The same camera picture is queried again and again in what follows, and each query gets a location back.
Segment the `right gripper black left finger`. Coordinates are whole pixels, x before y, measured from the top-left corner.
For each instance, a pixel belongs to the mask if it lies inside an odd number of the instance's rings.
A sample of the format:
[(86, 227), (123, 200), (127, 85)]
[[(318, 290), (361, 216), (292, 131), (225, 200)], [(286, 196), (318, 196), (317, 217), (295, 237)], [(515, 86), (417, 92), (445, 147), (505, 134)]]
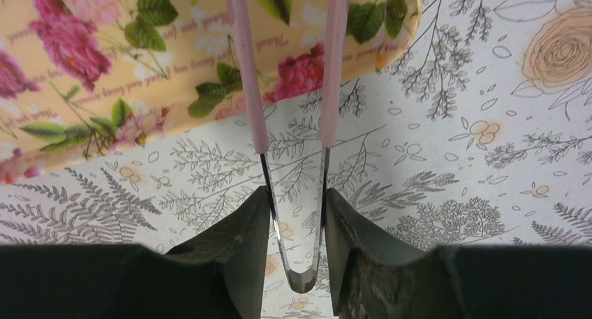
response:
[(265, 187), (159, 254), (140, 244), (4, 245), (2, 318), (259, 318)]

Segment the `floral yellow tray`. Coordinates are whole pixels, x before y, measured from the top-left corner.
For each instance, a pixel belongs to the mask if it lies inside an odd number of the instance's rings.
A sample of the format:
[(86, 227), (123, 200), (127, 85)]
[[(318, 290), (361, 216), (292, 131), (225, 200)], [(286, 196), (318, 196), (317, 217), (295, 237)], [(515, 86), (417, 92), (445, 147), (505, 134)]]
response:
[[(263, 103), (319, 90), (328, 0), (246, 0)], [(342, 80), (409, 46), (421, 0), (350, 0)], [(1, 0), (1, 185), (245, 111), (225, 0)]]

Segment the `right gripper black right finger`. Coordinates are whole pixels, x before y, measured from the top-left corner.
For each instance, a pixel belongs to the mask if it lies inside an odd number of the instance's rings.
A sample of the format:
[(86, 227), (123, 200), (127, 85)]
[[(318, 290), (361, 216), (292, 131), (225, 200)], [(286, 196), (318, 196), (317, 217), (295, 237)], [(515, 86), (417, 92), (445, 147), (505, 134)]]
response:
[(332, 308), (340, 318), (590, 318), (591, 249), (440, 245), (421, 251), (325, 192)]

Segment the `pink handled metal tongs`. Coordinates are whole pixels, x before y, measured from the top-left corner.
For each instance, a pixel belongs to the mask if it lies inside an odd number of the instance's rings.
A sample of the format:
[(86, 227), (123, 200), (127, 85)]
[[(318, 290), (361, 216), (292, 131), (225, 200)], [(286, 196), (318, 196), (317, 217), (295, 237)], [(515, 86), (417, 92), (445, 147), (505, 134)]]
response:
[(274, 194), (274, 186), (267, 159), (268, 135), (263, 114), (263, 104), (256, 74), (256, 61), (253, 51), (251, 26), (246, 0), (226, 0), (228, 21), (232, 27), (232, 37), (239, 63), (246, 112), (251, 126), (253, 147), (260, 157), (262, 173), (267, 187), (267, 197), (276, 233), (279, 254), (286, 273), (288, 284), (294, 292), (301, 294), (311, 291), (318, 279), (320, 248), (325, 228), (326, 196), (328, 192), (327, 173), (330, 164), (330, 149), (335, 144), (343, 64), (343, 48), (348, 21), (350, 0), (328, 0), (327, 32), (328, 44), (325, 47), (323, 87), (320, 114), (320, 141), (322, 151), (316, 212), (316, 233), (311, 266), (304, 272), (290, 268), (288, 256), (279, 230), (280, 218)]

